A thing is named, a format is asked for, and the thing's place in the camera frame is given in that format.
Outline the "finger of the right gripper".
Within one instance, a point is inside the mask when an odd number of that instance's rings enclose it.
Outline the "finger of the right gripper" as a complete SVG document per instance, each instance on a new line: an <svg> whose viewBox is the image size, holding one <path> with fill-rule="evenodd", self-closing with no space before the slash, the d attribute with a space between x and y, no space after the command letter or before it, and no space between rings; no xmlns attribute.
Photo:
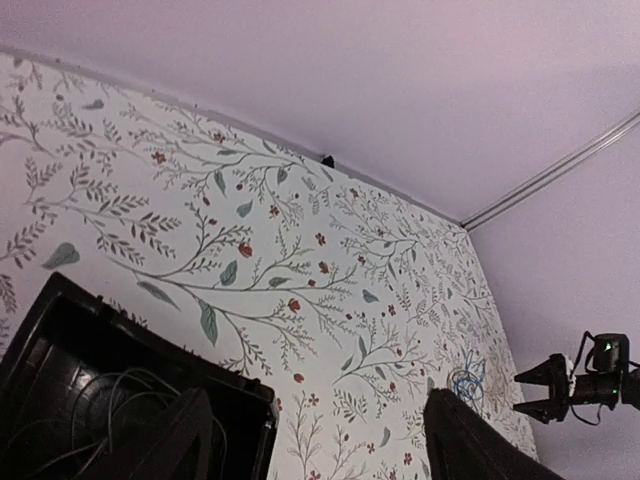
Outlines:
<svg viewBox="0 0 640 480"><path fill-rule="evenodd" d="M525 372L516 374L514 381L521 384L548 386L552 382L550 364L548 362L542 362Z"/></svg>
<svg viewBox="0 0 640 480"><path fill-rule="evenodd" d="M517 403L513 405L513 410L543 424L555 419L555 403L551 399Z"/></svg>

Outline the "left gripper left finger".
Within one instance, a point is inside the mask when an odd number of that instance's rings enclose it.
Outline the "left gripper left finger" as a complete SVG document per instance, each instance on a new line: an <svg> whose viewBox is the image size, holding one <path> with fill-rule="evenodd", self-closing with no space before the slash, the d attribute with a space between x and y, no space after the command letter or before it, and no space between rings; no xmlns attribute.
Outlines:
<svg viewBox="0 0 640 480"><path fill-rule="evenodd" d="M182 393L132 440L78 475L80 479L206 479L213 414L207 393Z"/></svg>

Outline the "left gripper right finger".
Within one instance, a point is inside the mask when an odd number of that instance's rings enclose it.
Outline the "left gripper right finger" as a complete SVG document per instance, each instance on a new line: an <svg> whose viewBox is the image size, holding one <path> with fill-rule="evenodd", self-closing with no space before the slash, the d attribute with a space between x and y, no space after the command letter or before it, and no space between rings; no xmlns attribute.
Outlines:
<svg viewBox="0 0 640 480"><path fill-rule="evenodd" d="M423 428L433 479L562 479L512 445L449 389L431 390Z"/></svg>

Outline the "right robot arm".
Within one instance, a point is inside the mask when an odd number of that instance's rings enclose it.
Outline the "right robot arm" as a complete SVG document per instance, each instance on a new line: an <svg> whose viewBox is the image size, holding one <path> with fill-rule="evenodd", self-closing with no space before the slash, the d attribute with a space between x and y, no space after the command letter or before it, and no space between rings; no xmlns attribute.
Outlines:
<svg viewBox="0 0 640 480"><path fill-rule="evenodd" d="M575 359L554 353L517 374L514 381L548 389L545 399L513 406L514 411L543 424L562 422L568 414L589 426L600 424L600 413L590 421L578 414L578 406L609 410L618 404L639 407L639 364L630 360L630 341L624 334L593 335L586 331Z"/></svg>

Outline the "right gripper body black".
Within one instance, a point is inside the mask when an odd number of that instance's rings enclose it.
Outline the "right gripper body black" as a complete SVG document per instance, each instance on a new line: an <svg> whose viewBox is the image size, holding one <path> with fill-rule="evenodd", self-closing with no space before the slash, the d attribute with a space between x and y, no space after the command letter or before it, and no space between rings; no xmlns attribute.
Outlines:
<svg viewBox="0 0 640 480"><path fill-rule="evenodd" d="M612 371L595 370L579 375L567 369L568 360L562 354L553 354L548 361L547 421L563 421L575 406L598 405L614 410L619 403L630 404L628 358L617 359Z"/></svg>

